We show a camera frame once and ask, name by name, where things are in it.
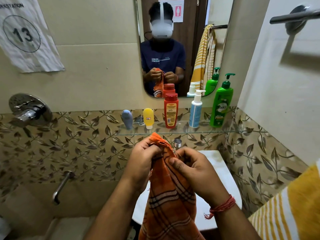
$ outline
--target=black hair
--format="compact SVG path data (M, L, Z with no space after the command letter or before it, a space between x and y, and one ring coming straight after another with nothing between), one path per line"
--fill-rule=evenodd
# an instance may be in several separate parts
M163 14L164 19L172 20L174 17L174 10L172 6L167 2L163 3ZM150 22L160 19L160 2L156 1L152 4L151 8L149 9L149 15Z

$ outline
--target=pink sign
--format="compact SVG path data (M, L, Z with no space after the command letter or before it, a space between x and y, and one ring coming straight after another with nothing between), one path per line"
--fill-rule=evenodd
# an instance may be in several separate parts
M180 18L182 15L182 5L175 5L174 6L174 17Z

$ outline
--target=mirror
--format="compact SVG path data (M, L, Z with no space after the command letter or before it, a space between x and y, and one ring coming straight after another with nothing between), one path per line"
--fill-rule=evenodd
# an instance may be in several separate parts
M233 0L136 0L148 95L216 89Z

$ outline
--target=green pump bottle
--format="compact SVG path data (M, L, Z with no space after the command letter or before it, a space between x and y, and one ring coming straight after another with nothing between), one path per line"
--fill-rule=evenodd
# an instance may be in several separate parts
M217 90L216 96L214 98L210 125L215 128L219 128L222 126L232 100L233 88L230 88L230 81L228 81L230 76L235 76L235 74L226 74L226 81L224 81L221 88Z
M205 96L211 94L216 89L219 80L219 70L220 67L214 68L214 74L212 75L212 79L208 80L205 85Z

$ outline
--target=glass shelf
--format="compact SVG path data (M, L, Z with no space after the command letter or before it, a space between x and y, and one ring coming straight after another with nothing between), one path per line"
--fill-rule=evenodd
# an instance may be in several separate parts
M236 132L241 133L241 128L233 121L226 120L223 126L220 128L213 128L209 124L209 120L202 120L199 123L198 128L191 128L189 121L177 121L174 129L167 129L164 121L155 122L152 129L147 129L146 125L139 125L138 122L133 123L133 129L126 129L122 123L118 126L118 132L116 135L131 136L131 135L151 135L153 132L159 135L163 134L195 134L195 133L229 133Z

